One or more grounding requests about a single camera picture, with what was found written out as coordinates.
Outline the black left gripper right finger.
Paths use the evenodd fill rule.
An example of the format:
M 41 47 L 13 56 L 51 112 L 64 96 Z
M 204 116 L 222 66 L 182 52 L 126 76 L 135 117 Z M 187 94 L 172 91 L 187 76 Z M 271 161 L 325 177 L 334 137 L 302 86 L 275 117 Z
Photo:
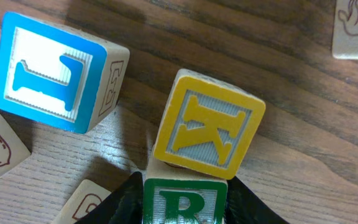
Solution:
M 226 224 L 288 224 L 237 177 L 227 181 Z

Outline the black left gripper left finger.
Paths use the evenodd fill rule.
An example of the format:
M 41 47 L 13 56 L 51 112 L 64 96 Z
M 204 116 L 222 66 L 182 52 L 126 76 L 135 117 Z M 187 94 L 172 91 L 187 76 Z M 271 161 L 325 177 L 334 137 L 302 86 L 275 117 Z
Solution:
M 143 193 L 142 173 L 134 172 L 94 210 L 75 224 L 141 224 Z

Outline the green R block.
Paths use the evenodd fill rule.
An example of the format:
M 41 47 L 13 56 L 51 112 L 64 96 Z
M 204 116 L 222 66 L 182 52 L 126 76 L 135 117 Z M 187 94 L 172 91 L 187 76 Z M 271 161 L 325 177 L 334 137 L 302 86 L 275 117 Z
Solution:
M 222 223 L 227 190 L 224 179 L 150 157 L 144 183 L 143 222 Z

